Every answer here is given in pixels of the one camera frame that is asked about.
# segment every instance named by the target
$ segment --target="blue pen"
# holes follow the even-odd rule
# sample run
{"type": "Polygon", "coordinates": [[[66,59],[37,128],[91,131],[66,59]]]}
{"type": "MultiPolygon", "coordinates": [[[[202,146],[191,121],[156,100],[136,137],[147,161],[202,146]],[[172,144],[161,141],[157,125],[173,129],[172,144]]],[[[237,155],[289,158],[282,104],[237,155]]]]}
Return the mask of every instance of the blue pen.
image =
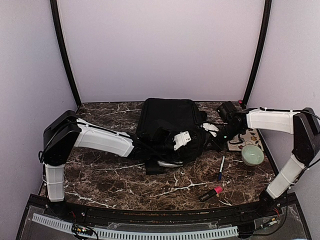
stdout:
{"type": "Polygon", "coordinates": [[[218,181],[220,181],[221,178],[222,178],[222,168],[224,167],[224,163],[225,163],[225,156],[222,157],[222,162],[221,162],[221,166],[220,166],[220,170],[219,170],[219,175],[218,175],[218,181]]]}

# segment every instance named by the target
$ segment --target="white backdrop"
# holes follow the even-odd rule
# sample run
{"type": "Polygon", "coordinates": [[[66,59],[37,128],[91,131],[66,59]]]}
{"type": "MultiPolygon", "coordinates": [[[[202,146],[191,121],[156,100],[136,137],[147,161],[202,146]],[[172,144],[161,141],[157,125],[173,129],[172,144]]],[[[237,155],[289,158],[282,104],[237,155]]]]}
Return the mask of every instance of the white backdrop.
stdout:
{"type": "Polygon", "coordinates": [[[59,0],[83,102],[237,101],[264,0],[59,0]]]}

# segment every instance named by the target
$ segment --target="brown marble surface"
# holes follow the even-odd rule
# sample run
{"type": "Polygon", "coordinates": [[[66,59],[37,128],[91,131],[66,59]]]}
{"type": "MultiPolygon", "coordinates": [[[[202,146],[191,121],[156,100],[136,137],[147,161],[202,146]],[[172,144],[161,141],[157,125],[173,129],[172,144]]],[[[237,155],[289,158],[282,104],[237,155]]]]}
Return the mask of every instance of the brown marble surface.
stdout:
{"type": "MultiPolygon", "coordinates": [[[[208,120],[223,122],[216,112],[220,102],[198,102],[208,120]]],[[[78,116],[115,131],[135,133],[141,102],[85,103],[78,116]]],[[[196,161],[165,174],[146,175],[142,162],[89,148],[74,148],[65,165],[68,202],[124,210],[195,210],[258,201],[259,193],[275,177],[267,158],[246,166],[240,152],[206,151],[196,161]],[[225,156],[222,181],[217,175],[225,156]],[[214,187],[223,192],[207,202],[199,196],[214,187]]]]}

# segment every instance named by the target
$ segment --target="black cable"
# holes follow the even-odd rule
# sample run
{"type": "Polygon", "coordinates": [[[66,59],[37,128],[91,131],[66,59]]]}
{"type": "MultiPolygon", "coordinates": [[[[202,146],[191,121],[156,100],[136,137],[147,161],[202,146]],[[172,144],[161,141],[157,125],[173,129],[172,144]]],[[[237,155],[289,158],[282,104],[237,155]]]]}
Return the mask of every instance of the black cable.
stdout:
{"type": "Polygon", "coordinates": [[[109,133],[112,133],[114,135],[117,135],[117,136],[121,136],[121,137],[124,137],[124,138],[127,138],[127,139],[131,139],[130,136],[127,136],[127,135],[123,135],[117,131],[112,131],[110,129],[107,129],[107,128],[104,128],[104,127],[101,127],[101,126],[95,126],[95,125],[91,125],[89,123],[84,123],[84,122],[80,122],[80,121],[77,121],[76,122],[77,124],[80,124],[80,125],[84,125],[84,126],[88,126],[90,128],[94,128],[94,129],[100,129],[100,130],[103,130],[103,131],[106,131],[106,132],[109,132],[109,133]]]}
{"type": "Polygon", "coordinates": [[[270,236],[270,235],[278,232],[278,231],[283,227],[283,225],[285,224],[285,222],[286,222],[286,220],[287,220],[287,216],[288,216],[288,206],[289,206],[288,189],[286,190],[285,193],[286,193],[286,194],[285,194],[285,195],[286,195],[286,207],[285,207],[284,220],[282,221],[282,223],[280,224],[280,226],[279,226],[276,230],[274,230],[274,231],[272,231],[272,232],[270,232],[270,233],[266,233],[266,234],[254,233],[254,232],[257,231],[257,230],[263,229],[263,228],[261,228],[261,226],[259,226],[258,228],[254,229],[254,230],[252,230],[252,231],[239,231],[239,235],[270,236]]]}
{"type": "MultiPolygon", "coordinates": [[[[47,201],[50,201],[49,198],[48,198],[48,189],[47,189],[47,186],[45,187],[45,198],[47,199],[47,201]]],[[[48,209],[53,213],[53,215],[54,215],[55,217],[57,217],[58,219],[60,219],[60,220],[62,220],[62,221],[65,221],[65,222],[67,222],[67,223],[70,223],[70,224],[75,224],[75,223],[76,223],[76,222],[69,221],[69,220],[66,220],[66,219],[63,219],[63,218],[59,217],[59,216],[52,210],[52,208],[50,207],[49,202],[47,203],[46,206],[47,206],[48,209]]],[[[96,240],[99,240],[99,236],[98,236],[97,232],[96,232],[95,230],[93,230],[92,227],[85,226],[85,225],[82,225],[82,224],[79,224],[79,223],[76,223],[76,224],[79,225],[79,226],[81,226],[81,227],[84,227],[84,228],[87,228],[87,229],[91,230],[91,231],[94,233],[94,235],[96,236],[96,240]]]]}
{"type": "Polygon", "coordinates": [[[231,144],[231,145],[243,144],[245,141],[240,137],[240,134],[241,133],[238,134],[238,140],[239,140],[238,142],[230,142],[229,141],[229,144],[231,144]]]}
{"type": "Polygon", "coordinates": [[[317,118],[318,120],[320,120],[319,116],[315,115],[312,112],[305,111],[305,110],[272,109],[272,108],[263,108],[263,107],[260,107],[259,109],[263,110],[263,111],[266,111],[266,112],[293,112],[293,113],[300,112],[300,113],[304,113],[304,114],[309,114],[309,115],[317,118]]]}

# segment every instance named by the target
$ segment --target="green bowl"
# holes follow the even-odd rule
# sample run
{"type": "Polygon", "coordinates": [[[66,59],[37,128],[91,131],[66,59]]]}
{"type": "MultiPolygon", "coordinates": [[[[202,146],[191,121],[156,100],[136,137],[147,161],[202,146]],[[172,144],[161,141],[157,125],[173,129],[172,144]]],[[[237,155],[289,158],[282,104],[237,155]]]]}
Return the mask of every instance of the green bowl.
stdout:
{"type": "Polygon", "coordinates": [[[251,144],[242,148],[241,155],[243,162],[251,167],[261,164],[265,159],[264,152],[258,146],[251,144]]]}

